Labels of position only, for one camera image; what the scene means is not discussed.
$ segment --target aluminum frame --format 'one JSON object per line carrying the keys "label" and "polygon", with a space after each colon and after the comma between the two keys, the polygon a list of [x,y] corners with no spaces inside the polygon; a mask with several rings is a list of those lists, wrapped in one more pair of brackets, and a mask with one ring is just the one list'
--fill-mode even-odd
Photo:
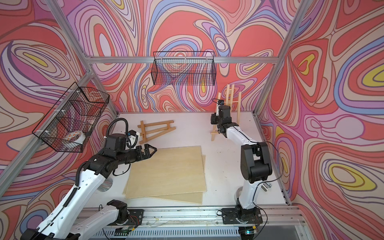
{"label": "aluminum frame", "polygon": [[[267,139],[266,139],[265,135],[263,134],[262,127],[261,127],[261,125],[260,125],[260,121],[259,121],[259,119],[257,118],[256,115],[253,115],[253,119],[254,119],[254,121],[255,121],[257,130],[258,130],[259,133],[260,133],[260,136],[262,137],[263,141],[266,142]],[[269,148],[269,151],[270,151],[270,155],[271,155],[271,157],[272,157],[272,169],[273,169],[274,172],[277,172],[276,164],[275,164],[275,161],[274,161],[274,154],[273,154],[273,153],[274,153],[274,149],[271,150],[271,149]],[[280,189],[281,189],[281,191],[282,191],[282,193],[283,193],[283,195],[284,195],[284,198],[285,198],[285,201],[287,202],[287,204],[288,204],[288,205],[292,205],[291,199],[290,199],[290,197],[289,197],[289,195],[288,195],[288,193],[287,193],[287,191],[286,191],[286,189],[285,189],[285,187],[284,187],[284,184],[283,184],[282,179],[280,178],[280,179],[278,179],[276,182],[278,182],[279,187],[280,187]]]}
{"label": "aluminum frame", "polygon": [[[92,74],[87,71],[87,73],[78,81],[78,86],[86,86],[91,80],[91,77]],[[61,109],[73,93],[74,92],[68,93],[67,96],[61,101],[61,103],[58,104],[56,109]],[[45,129],[55,116],[55,114],[52,114],[49,119],[41,125],[40,129]],[[9,186],[13,183],[15,178],[23,170],[27,162],[32,158],[32,156],[42,144],[42,140],[32,135],[30,140],[25,144],[24,149],[22,149],[11,161],[11,163],[5,167],[4,171],[0,175],[0,198],[7,191]]]}
{"label": "aluminum frame", "polygon": [[[153,57],[96,57],[86,56],[89,64],[92,63],[153,63]],[[278,57],[216,57],[215,63],[272,63],[276,64]]]}
{"label": "aluminum frame", "polygon": [[[80,62],[83,64],[84,68],[88,71],[90,71],[93,74],[94,84],[100,91],[107,92],[105,90],[104,85],[102,84],[99,76],[95,73],[92,64],[89,64],[86,59],[86,54],[83,50],[83,48],[80,45],[79,40],[77,39],[76,35],[73,32],[73,29],[71,28],[69,21],[67,20],[66,16],[64,15],[64,12],[62,11],[61,7],[57,3],[57,0],[46,0],[47,6],[50,8],[52,15],[56,19],[57,23],[59,24],[60,28],[62,29],[65,38],[71,43],[77,57],[79,58]],[[117,116],[116,107],[112,102],[108,103],[108,106],[110,110],[112,111],[112,114]]]}
{"label": "aluminum frame", "polygon": [[300,2],[300,5],[296,11],[295,16],[293,17],[292,24],[287,32],[287,35],[283,41],[283,44],[280,48],[278,56],[278,61],[275,66],[273,66],[268,79],[266,80],[266,83],[262,89],[262,92],[260,93],[260,97],[258,98],[258,101],[255,105],[255,108],[253,109],[253,112],[256,113],[260,110],[261,104],[265,101],[265,99],[268,96],[269,91],[272,88],[272,84],[275,81],[277,74],[279,73],[280,68],[282,67],[284,63],[285,56],[288,53],[289,47],[291,46],[293,40],[295,39],[296,32],[300,27],[300,24],[303,21],[303,18],[305,16],[305,13],[307,12],[309,6],[311,5],[312,0],[303,0]]}
{"label": "aluminum frame", "polygon": [[[83,64],[84,68],[87,70],[86,74],[78,81],[79,86],[86,86],[87,83],[90,81],[90,79],[93,78],[96,87],[99,90],[106,92],[101,80],[99,79],[98,75],[95,74],[95,71],[92,67],[92,64],[94,63],[152,63],[153,62],[153,57],[87,56],[83,48],[81,47],[79,40],[76,38],[76,35],[74,34],[73,29],[71,28],[67,18],[65,17],[59,4],[57,3],[57,0],[46,0],[46,3],[50,8],[51,13],[53,14],[57,23],[61,27],[65,38],[70,42],[80,62]],[[301,21],[311,3],[312,3],[312,0],[301,1],[277,57],[217,57],[215,58],[216,63],[272,63],[274,64],[274,67],[272,67],[271,69],[271,73],[268,79],[266,80],[266,84],[253,110],[254,115],[257,112],[256,110],[260,108],[261,103],[264,102],[266,96],[268,95],[272,87],[273,81],[277,77],[278,70],[280,69],[284,61],[284,57],[288,52],[289,46],[291,45],[295,37],[295,34],[297,32],[297,29],[300,26]],[[112,102],[109,103],[109,108],[111,109],[112,114],[114,115],[114,118],[116,118],[118,113]],[[18,174],[24,168],[24,166],[29,161],[29,159],[41,146],[41,144],[42,144],[42,141],[40,139],[36,137],[31,138],[27,142],[25,148],[22,151],[20,151],[17,154],[17,156],[11,161],[11,163],[4,169],[4,171],[0,175],[0,197],[6,192],[6,190],[12,184],[14,179],[18,176]]]}
{"label": "aluminum frame", "polygon": [[[268,215],[267,225],[306,225],[306,221],[297,206],[287,205],[259,205]],[[216,213],[222,208],[230,206],[206,206],[206,207],[141,207],[144,209],[142,226],[143,227],[222,227],[221,216]],[[83,208],[75,220],[75,224],[98,212],[98,208]],[[230,226],[244,227],[253,226],[250,224],[231,224]],[[121,228],[121,226],[109,226],[111,228]]]}

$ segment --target patterned wall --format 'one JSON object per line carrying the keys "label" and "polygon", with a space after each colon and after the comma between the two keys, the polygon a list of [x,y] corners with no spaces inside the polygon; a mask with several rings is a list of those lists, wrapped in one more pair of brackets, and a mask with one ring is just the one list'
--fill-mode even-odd
{"label": "patterned wall", "polygon": [[[23,149],[32,129],[84,75],[44,0],[0,1],[0,174]],[[103,113],[83,153],[42,145],[0,198],[0,239],[35,228],[73,185],[77,167],[101,148],[112,119]]]}
{"label": "patterned wall", "polygon": [[9,3],[0,3],[1,171],[37,122],[84,74],[52,16],[41,18],[47,12],[40,1]]}
{"label": "patterned wall", "polygon": [[[63,2],[86,54],[153,56],[153,51],[215,51],[216,56],[276,56],[296,1],[162,0]],[[152,86],[150,64],[94,66],[119,111],[213,111],[228,83],[250,111],[271,65],[219,64],[217,86]]]}
{"label": "patterned wall", "polygon": [[383,33],[384,1],[315,0],[258,113],[314,239],[384,239]]}
{"label": "patterned wall", "polygon": [[159,50],[214,50],[217,56],[276,56],[293,0],[60,1],[90,56],[152,56]]}
{"label": "patterned wall", "polygon": [[218,73],[215,86],[154,86],[151,64],[94,64],[94,69],[120,112],[214,111],[211,99],[218,91],[225,97],[228,83],[235,84],[235,100],[242,92],[242,111],[253,110],[272,64],[228,66],[228,75]]}

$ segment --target folded wooden easel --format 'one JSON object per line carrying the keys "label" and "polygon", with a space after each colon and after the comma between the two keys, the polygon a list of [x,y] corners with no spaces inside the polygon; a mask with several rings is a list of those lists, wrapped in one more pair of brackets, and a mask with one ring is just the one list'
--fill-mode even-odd
{"label": "folded wooden easel", "polygon": [[[143,137],[143,140],[141,140],[139,142],[139,144],[146,143],[152,139],[155,139],[157,137],[160,137],[161,135],[166,134],[167,132],[171,132],[171,131],[175,130],[176,127],[170,126],[170,124],[173,122],[174,122],[173,120],[169,120],[169,121],[153,122],[153,123],[144,124],[144,121],[140,121],[140,125],[138,125],[137,127],[141,128],[140,135]],[[145,130],[146,127],[153,127],[153,126],[164,125],[164,124],[166,124],[165,127],[159,127],[157,129],[148,130],[148,131]],[[159,132],[159,133],[148,137],[148,134],[152,134],[152,133],[156,133],[156,132]]]}

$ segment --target wall-mounted basket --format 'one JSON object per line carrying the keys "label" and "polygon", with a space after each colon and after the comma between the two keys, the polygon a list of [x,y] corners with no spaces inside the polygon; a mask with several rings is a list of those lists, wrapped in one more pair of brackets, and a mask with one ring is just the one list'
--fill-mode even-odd
{"label": "wall-mounted basket", "polygon": [[213,51],[156,51],[151,75],[154,85],[214,86]]}
{"label": "wall-mounted basket", "polygon": [[[55,110],[52,107],[32,133],[57,152],[83,152],[109,103],[109,94],[95,88],[79,87],[77,84],[72,84],[60,99],[66,100],[66,93],[68,100],[64,105]],[[37,130],[43,120],[50,122]]]}

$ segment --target plywood board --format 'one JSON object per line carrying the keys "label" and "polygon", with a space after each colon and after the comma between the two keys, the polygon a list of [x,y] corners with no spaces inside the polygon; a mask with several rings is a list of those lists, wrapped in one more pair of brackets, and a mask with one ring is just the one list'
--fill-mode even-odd
{"label": "plywood board", "polygon": [[200,146],[163,148],[151,158],[132,164],[125,198],[206,190]]}
{"label": "plywood board", "polygon": [[[203,168],[204,168],[205,155],[202,155],[201,157],[203,158]],[[189,202],[193,204],[203,204],[203,192],[191,192],[191,193],[164,195],[164,196],[153,196],[151,198],[171,200],[176,202]]]}

